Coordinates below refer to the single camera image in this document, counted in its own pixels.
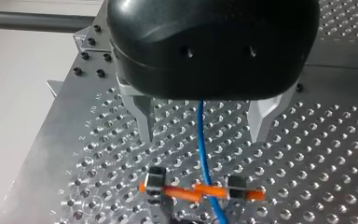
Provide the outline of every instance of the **metal bracket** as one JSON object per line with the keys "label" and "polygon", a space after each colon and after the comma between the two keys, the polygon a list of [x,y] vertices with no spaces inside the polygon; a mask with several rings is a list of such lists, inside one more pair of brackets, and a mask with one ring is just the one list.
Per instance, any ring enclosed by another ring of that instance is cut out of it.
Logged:
{"label": "metal bracket", "polygon": [[150,143],[153,140],[154,116],[151,106],[153,98],[143,95],[119,76],[117,76],[117,82],[124,106],[136,118],[141,140]]}
{"label": "metal bracket", "polygon": [[90,27],[87,27],[81,31],[77,31],[76,33],[74,33],[73,38],[75,40],[77,51],[79,52],[84,51],[84,49],[81,46],[83,45],[83,42],[86,39],[86,36],[89,33],[89,31],[90,31]]}
{"label": "metal bracket", "polygon": [[153,223],[169,224],[172,221],[173,201],[164,195],[166,171],[164,168],[152,166],[146,175],[146,201],[150,208]]}
{"label": "metal bracket", "polygon": [[250,103],[248,124],[252,142],[265,142],[267,140],[273,120],[289,106],[297,82],[281,95]]}
{"label": "metal bracket", "polygon": [[56,98],[57,95],[58,95],[58,92],[61,89],[61,86],[62,86],[63,82],[55,81],[55,80],[48,80],[47,84],[48,84],[48,88],[50,89],[50,91],[53,94],[54,98]]}
{"label": "metal bracket", "polygon": [[244,211],[246,197],[246,180],[242,177],[231,175],[226,180],[228,200],[225,209],[228,223],[238,223]]}

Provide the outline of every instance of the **screw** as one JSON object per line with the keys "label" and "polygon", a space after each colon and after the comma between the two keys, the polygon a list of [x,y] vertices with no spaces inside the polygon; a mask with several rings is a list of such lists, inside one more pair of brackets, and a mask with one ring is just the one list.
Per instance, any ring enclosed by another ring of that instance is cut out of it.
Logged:
{"label": "screw", "polygon": [[296,86],[296,92],[302,92],[304,90],[304,86],[301,83],[298,83]]}
{"label": "screw", "polygon": [[90,45],[95,45],[95,39],[90,37],[89,39],[87,39],[87,41],[89,42]]}
{"label": "screw", "polygon": [[100,33],[100,32],[101,32],[101,26],[99,26],[99,25],[94,25],[94,31],[95,31],[96,33]]}
{"label": "screw", "polygon": [[87,52],[81,52],[80,57],[84,60],[87,60],[90,56]]}
{"label": "screw", "polygon": [[100,78],[105,77],[104,70],[98,69],[97,70],[97,77],[100,77]]}
{"label": "screw", "polygon": [[80,76],[82,73],[83,73],[83,71],[81,70],[81,68],[79,68],[79,67],[74,68],[74,74],[76,76]]}
{"label": "screw", "polygon": [[112,57],[110,56],[110,54],[107,54],[107,53],[103,55],[103,59],[104,59],[106,62],[112,61]]}

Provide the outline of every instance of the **white wall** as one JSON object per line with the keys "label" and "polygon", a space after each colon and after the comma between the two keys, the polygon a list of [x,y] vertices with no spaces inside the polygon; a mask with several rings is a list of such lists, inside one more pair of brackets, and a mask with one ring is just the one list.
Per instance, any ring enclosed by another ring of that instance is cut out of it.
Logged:
{"label": "white wall", "polygon": [[[0,10],[96,15],[102,1],[0,0]],[[0,30],[0,207],[77,54],[70,34]]]}

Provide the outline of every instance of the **blue wire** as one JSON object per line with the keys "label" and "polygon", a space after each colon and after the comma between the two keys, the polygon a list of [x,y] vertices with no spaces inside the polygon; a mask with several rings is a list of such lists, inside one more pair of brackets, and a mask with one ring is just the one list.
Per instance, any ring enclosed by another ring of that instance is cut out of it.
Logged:
{"label": "blue wire", "polygon": [[[208,162],[206,161],[206,150],[205,150],[205,142],[203,136],[203,101],[199,101],[199,111],[197,113],[198,120],[198,134],[199,134],[199,156],[200,156],[200,165],[202,170],[202,177],[204,179],[205,184],[212,185],[211,177],[209,176]],[[219,202],[215,197],[208,197],[209,203],[216,214],[217,219],[219,220],[219,224],[228,224],[227,218],[223,209],[220,207]]]}

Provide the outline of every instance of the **perforated metal plate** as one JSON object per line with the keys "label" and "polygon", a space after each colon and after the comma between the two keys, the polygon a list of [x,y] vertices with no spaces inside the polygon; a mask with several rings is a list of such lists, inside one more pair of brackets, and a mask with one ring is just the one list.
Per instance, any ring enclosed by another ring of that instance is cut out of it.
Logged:
{"label": "perforated metal plate", "polygon": [[[201,181],[196,102],[154,101],[155,138],[147,146],[103,52],[77,57],[75,67],[82,74],[71,71],[65,80],[7,195],[0,224],[150,223],[137,190],[148,167],[167,167],[167,184]],[[104,78],[96,76],[98,69]],[[264,144],[250,142],[246,102],[205,105],[215,185],[240,175],[267,194],[265,202],[246,205],[241,223],[358,223],[358,70],[306,66],[300,82],[304,92],[276,118]],[[214,221],[205,200],[175,201],[174,215]]]}
{"label": "perforated metal plate", "polygon": [[307,64],[358,68],[358,0],[321,0],[318,38]]}

